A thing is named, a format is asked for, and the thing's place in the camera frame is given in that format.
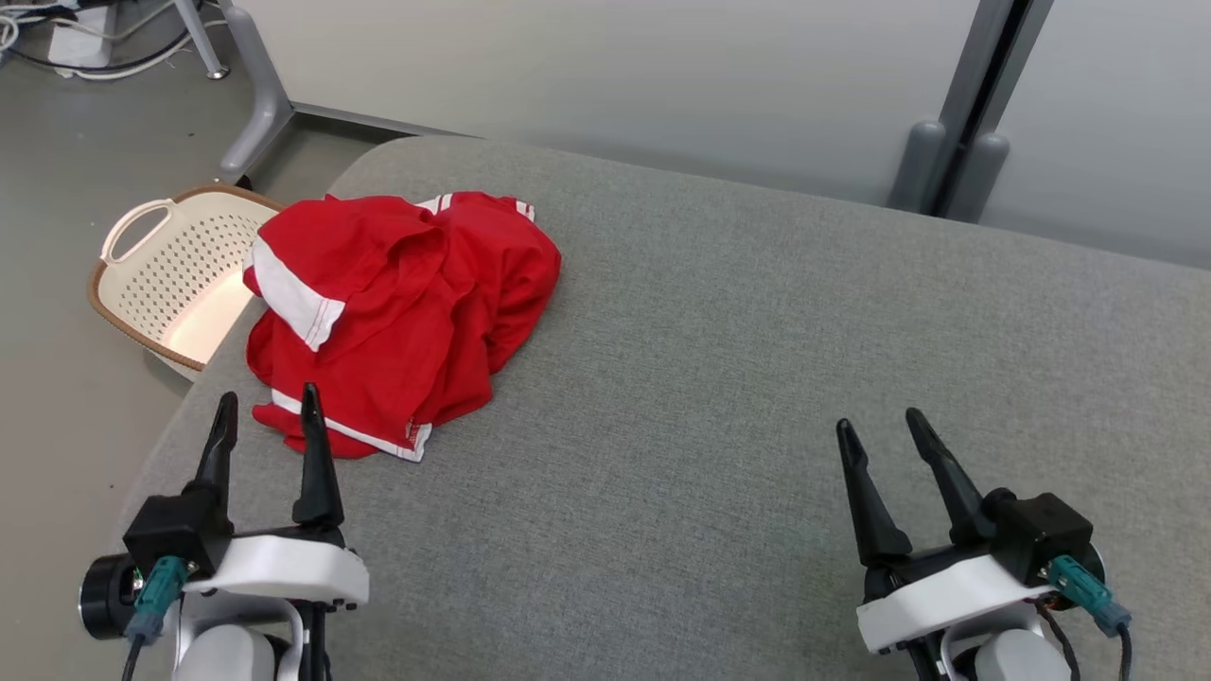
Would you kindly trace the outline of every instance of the brown basket rim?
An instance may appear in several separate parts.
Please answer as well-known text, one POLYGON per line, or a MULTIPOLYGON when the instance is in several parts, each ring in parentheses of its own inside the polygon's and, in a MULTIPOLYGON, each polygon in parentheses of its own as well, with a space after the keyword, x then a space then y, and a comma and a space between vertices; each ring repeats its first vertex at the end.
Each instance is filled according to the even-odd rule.
MULTIPOLYGON (((191 196, 197 196, 199 194, 208 194, 208 193, 231 194, 233 196, 247 199, 248 201, 260 204, 262 206, 265 206, 266 208, 277 212, 281 212, 282 210, 286 208, 286 206, 283 206, 282 204, 279 204, 277 201, 262 196, 260 194, 254 194, 246 189, 240 189, 239 187, 228 187, 225 184, 203 184, 202 187, 195 187, 194 189, 190 189, 188 191, 182 191, 180 194, 173 196, 172 202, 179 204, 191 196)), ((156 343, 155 340, 148 338, 143 333, 139 333, 133 326, 119 319, 117 315, 110 311, 110 309, 107 308, 101 302, 101 277, 105 274, 105 269, 108 267, 109 265, 105 263, 105 261, 98 258, 97 265, 92 269, 92 274, 88 276, 88 304, 92 305, 92 309, 97 310, 97 314, 103 316, 105 321, 111 324, 115 328, 117 328, 127 337, 130 337, 132 340, 134 340, 139 345, 143 345, 148 350, 151 350, 157 355, 167 357, 194 371, 202 371, 203 368, 206 368, 205 364, 197 360, 189 359, 185 355, 177 353, 176 350, 170 350, 168 348, 161 345, 160 343, 156 343)))

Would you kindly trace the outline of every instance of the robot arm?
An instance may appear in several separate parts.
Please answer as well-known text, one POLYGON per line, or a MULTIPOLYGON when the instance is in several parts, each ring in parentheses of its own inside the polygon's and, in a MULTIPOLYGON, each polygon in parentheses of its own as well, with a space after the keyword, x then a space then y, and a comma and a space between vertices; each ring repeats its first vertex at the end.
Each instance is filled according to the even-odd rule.
MULTIPOLYGON (((369 602, 369 572, 340 532, 344 508, 318 390, 309 384, 303 394, 306 450, 288 527, 236 534, 228 519, 237 416, 228 393, 194 480, 180 494, 144 503, 124 536, 128 554, 93 561, 80 589, 81 620, 99 640, 131 637, 134 629, 154 637, 160 617, 174 624, 177 681, 327 681, 326 617, 369 602), (179 559, 188 578, 167 612, 151 613, 156 625, 148 631, 132 622, 166 556, 179 559), (246 626, 265 623, 288 624, 291 640, 246 626)), ((132 639, 127 673, 140 643, 132 639)))
POLYGON ((1130 614, 1104 588, 1090 542, 1094 526, 1055 494, 1018 500, 1008 490, 981 496, 918 410, 907 412, 917 450, 934 471, 951 519, 951 542, 913 553, 867 470, 849 420, 837 424, 859 561, 857 607, 867 649, 907 651, 922 680, 1067 680, 1075 657, 1043 637, 1051 610, 1081 605, 1108 635, 1124 636, 1130 614))

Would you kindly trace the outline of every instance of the red cloth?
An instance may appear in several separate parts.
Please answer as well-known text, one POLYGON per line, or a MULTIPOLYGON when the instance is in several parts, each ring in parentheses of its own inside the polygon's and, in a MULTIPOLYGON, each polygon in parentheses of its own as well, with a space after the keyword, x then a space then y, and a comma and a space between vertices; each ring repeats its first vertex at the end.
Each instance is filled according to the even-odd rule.
POLYGON ((303 450, 304 383, 332 451, 420 460, 434 425, 492 399, 489 374, 526 342, 561 257, 533 208, 477 191, 303 201, 262 227, 245 284, 270 309, 248 366, 272 388, 253 417, 303 450))

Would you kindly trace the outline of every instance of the power strip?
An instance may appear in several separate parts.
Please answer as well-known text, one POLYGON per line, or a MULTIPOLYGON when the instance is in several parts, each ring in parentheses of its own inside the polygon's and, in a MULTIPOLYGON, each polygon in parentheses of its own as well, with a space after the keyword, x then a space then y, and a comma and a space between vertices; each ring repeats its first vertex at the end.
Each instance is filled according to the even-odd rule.
MULTIPOLYGON (((81 10, 76 12, 76 21, 93 30, 113 35, 114 25, 117 23, 117 6, 105 5, 81 10)), ((51 51, 46 58, 65 67, 108 67, 111 47, 110 41, 99 35, 56 25, 54 35, 51 36, 51 51)))

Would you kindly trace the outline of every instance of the white wall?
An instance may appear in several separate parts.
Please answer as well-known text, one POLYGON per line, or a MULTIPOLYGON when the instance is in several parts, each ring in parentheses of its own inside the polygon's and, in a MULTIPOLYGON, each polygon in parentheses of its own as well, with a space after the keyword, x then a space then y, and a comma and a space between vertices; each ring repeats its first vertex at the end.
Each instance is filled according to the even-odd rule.
POLYGON ((876 204, 908 128, 937 116, 977 5, 236 4, 297 102, 876 204))
POLYGON ((1056 0, 981 223, 1211 265, 1211 4, 1056 0))

